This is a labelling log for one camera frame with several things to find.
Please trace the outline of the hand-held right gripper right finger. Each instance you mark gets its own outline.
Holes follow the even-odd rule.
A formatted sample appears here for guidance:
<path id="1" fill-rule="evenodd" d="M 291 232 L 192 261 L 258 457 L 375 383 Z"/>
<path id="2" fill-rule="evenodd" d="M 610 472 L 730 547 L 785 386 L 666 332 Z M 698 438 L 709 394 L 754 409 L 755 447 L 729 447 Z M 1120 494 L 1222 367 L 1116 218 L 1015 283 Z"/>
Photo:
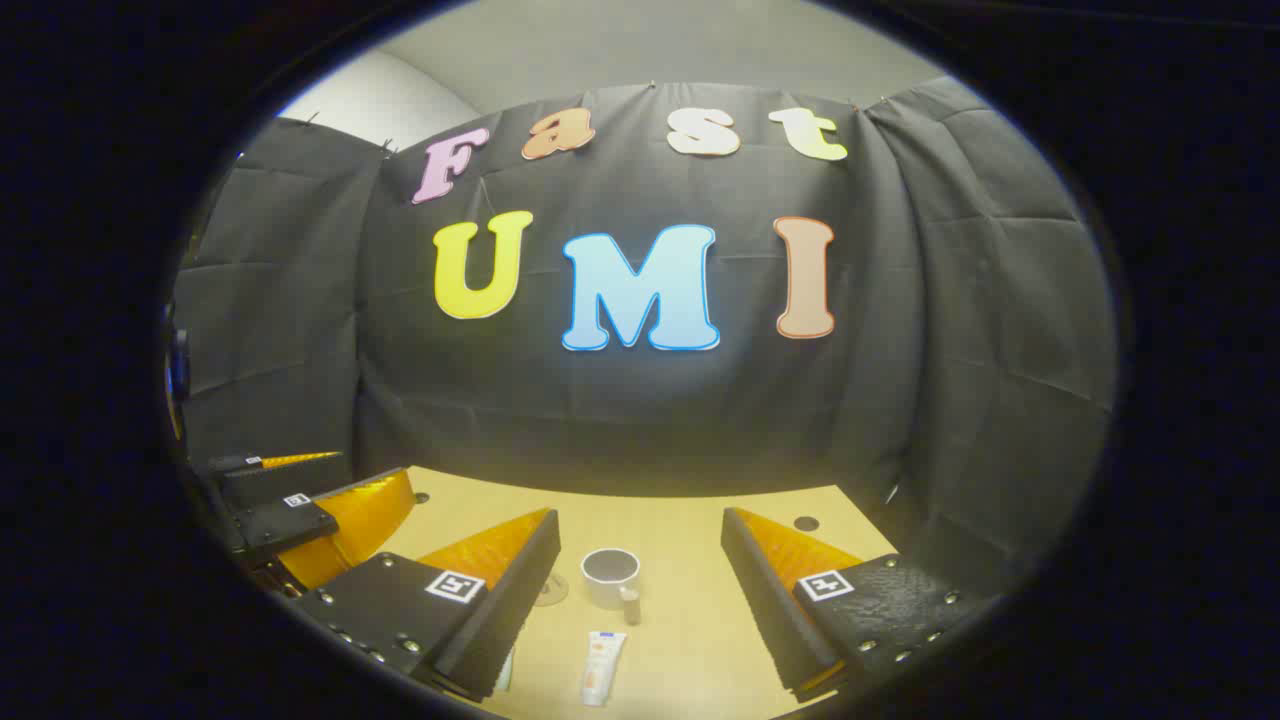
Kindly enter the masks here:
<path id="1" fill-rule="evenodd" d="M 899 675 L 1001 601 L 901 553 L 861 560 L 741 507 L 724 510 L 721 547 L 799 701 Z"/>

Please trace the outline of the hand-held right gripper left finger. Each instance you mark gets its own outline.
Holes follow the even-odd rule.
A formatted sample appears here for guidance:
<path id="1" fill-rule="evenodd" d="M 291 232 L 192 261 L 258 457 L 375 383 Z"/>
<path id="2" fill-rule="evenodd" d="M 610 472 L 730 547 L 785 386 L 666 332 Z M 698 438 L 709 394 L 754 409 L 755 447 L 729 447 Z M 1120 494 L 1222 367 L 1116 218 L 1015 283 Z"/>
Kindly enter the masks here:
<path id="1" fill-rule="evenodd" d="M 294 606 L 375 664 L 479 702 L 559 551 L 559 515 L 539 509 L 417 560 L 375 553 Z"/>

